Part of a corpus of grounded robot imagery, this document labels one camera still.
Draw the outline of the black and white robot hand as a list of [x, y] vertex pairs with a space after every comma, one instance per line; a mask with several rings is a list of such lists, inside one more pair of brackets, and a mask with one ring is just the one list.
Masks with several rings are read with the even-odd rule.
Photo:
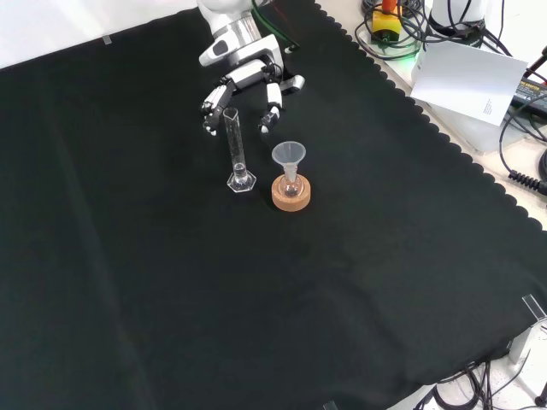
[[211, 135], [216, 134], [232, 96], [260, 83], [266, 85], [268, 108], [258, 129], [262, 134], [269, 133], [281, 116], [283, 96], [300, 91], [305, 84], [303, 76], [291, 74], [285, 67], [278, 41], [272, 34], [242, 45], [235, 32], [225, 32], [199, 56], [199, 62], [204, 67], [226, 62], [230, 68], [200, 108], [203, 128]]

